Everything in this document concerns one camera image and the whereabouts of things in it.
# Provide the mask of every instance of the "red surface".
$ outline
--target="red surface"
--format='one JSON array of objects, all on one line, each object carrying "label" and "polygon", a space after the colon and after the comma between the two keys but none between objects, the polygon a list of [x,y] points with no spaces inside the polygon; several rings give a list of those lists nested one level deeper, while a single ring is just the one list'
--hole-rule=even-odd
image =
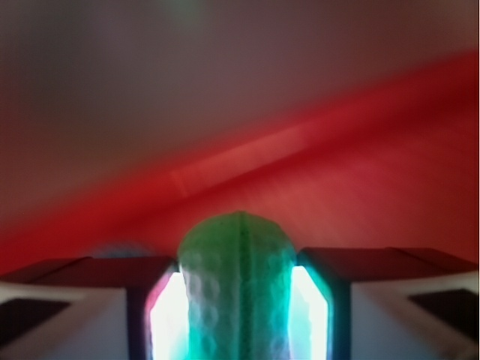
[{"label": "red surface", "polygon": [[297,248],[426,247],[478,262],[479,54],[288,114],[86,190],[0,232],[0,272],[137,240],[175,256],[184,234],[244,209]]}]

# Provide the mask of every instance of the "black panel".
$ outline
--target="black panel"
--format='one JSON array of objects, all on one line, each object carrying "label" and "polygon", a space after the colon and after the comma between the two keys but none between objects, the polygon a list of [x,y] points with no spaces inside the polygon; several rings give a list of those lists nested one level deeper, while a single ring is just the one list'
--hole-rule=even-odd
[{"label": "black panel", "polygon": [[65,301],[15,298],[0,304],[0,347],[39,326],[70,305]]},{"label": "black panel", "polygon": [[452,328],[479,342],[479,296],[466,289],[429,292],[409,297]]}]

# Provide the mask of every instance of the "green dimpled plastic part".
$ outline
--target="green dimpled plastic part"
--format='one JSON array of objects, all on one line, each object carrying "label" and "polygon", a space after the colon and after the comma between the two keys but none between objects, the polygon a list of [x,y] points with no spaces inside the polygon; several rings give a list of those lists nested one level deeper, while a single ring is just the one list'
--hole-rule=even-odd
[{"label": "green dimpled plastic part", "polygon": [[274,222],[243,211],[195,226],[178,249],[189,359],[289,359],[296,252]]}]

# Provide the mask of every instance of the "glowing light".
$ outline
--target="glowing light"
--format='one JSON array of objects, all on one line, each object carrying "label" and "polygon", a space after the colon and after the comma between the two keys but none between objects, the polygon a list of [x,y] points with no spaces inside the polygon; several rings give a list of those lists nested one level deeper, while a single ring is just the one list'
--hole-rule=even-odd
[{"label": "glowing light", "polygon": [[175,272],[150,311],[152,358],[188,358],[188,299],[183,275]]},{"label": "glowing light", "polygon": [[[329,303],[303,266],[292,270],[289,309],[291,359],[326,359]],[[174,273],[150,312],[152,358],[188,359],[188,299],[183,275]]]},{"label": "glowing light", "polygon": [[289,312],[291,359],[326,359],[329,303],[303,266],[292,270]]}]

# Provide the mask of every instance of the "blurry background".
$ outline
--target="blurry background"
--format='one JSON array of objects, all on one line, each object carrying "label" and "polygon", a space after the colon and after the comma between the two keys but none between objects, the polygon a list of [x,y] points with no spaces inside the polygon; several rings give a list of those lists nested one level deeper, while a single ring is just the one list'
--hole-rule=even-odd
[{"label": "blurry background", "polygon": [[[0,228],[142,164],[478,47],[473,0],[2,1]],[[401,239],[432,245],[419,239],[436,229],[440,247],[458,234],[455,248],[463,250],[457,253],[474,259],[478,131],[472,114],[431,133],[414,131],[406,143],[358,148],[350,163],[316,165],[310,182],[286,180],[289,190],[271,195],[280,201],[285,193],[283,204],[295,202],[296,187],[325,196],[314,201],[322,205],[298,200],[305,213],[318,214],[320,225],[302,224],[297,208],[298,217],[284,226],[292,237],[322,230],[327,245],[342,246],[382,245],[363,240],[373,238],[385,239],[385,246],[388,238],[393,245]],[[423,163],[412,162],[422,156]],[[406,174],[410,180],[402,184]],[[417,206],[408,209],[410,198],[400,188],[411,190]],[[283,219],[265,207],[268,200],[263,207],[231,203]],[[429,209],[441,214],[419,219]],[[150,239],[147,232],[130,234]]]}]

